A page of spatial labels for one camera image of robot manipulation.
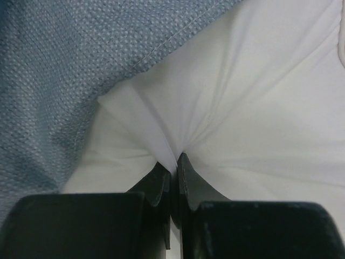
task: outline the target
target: white sheet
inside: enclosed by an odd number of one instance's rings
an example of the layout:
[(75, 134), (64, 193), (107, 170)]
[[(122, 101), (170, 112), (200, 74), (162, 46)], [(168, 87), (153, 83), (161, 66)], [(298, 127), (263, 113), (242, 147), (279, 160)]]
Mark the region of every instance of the white sheet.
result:
[(99, 98), (64, 192), (126, 191), (185, 151), (229, 198), (315, 201), (345, 236), (341, 16), (342, 0), (244, 1)]

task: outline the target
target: black plastic piece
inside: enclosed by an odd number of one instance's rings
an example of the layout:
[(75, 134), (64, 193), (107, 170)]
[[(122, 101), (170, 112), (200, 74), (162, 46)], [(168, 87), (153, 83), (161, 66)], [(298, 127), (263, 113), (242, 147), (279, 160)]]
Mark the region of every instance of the black plastic piece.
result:
[(181, 257), (192, 259), (192, 226), (200, 203), (230, 200), (195, 172), (186, 154), (181, 154), (177, 164), (178, 204), (172, 207), (172, 216), (180, 230)]
[(314, 203), (204, 202), (192, 238), (186, 258), (345, 258), (332, 218)]
[(169, 186), (156, 165), (125, 194), (25, 197), (2, 226), (0, 258), (165, 258)]
[(181, 258), (345, 258), (332, 218), (317, 204), (230, 201), (195, 172), (186, 154), (176, 180), (172, 209)]

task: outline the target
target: blue towel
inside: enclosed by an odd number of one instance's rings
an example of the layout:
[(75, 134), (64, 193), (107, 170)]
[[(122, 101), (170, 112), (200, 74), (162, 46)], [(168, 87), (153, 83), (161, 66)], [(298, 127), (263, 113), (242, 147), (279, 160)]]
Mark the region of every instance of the blue towel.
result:
[(99, 95), (240, 0), (0, 2), (1, 225), (21, 197), (62, 189)]

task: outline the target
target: blue textured cloth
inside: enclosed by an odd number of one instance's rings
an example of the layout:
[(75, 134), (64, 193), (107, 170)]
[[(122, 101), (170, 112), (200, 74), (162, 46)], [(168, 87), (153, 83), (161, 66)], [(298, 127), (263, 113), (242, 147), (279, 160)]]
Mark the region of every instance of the blue textured cloth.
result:
[(0, 10), (0, 224), (73, 172), (96, 98), (240, 0), (13, 0)]

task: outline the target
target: white fabric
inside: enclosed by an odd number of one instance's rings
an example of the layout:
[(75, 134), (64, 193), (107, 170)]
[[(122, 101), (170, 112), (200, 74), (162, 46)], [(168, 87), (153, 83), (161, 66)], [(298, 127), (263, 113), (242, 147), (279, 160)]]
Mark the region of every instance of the white fabric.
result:
[(315, 201), (345, 236), (341, 15), (342, 0), (242, 2), (99, 98), (64, 192), (126, 191), (185, 151), (229, 198)]

